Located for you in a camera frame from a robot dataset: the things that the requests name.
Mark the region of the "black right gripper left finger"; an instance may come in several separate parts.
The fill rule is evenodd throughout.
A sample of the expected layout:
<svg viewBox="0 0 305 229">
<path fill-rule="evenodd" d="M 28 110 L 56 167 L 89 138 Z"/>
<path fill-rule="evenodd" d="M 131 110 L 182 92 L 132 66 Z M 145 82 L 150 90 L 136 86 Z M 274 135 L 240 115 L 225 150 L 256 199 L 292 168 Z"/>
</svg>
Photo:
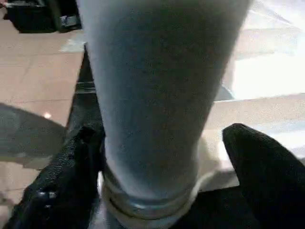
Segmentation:
<svg viewBox="0 0 305 229">
<path fill-rule="evenodd" d="M 83 126 L 25 188 L 6 229 L 86 229 L 98 196 L 103 127 Z"/>
</svg>

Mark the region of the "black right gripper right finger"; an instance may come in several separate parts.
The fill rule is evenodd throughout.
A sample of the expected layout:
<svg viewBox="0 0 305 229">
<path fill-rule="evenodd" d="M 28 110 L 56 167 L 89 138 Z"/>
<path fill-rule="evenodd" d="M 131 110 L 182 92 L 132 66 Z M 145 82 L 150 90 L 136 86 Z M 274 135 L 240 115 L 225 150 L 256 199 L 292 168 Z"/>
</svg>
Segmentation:
<svg viewBox="0 0 305 229">
<path fill-rule="evenodd" d="M 270 136 L 235 123 L 223 143 L 242 193 L 264 229 L 305 227 L 305 166 Z"/>
</svg>

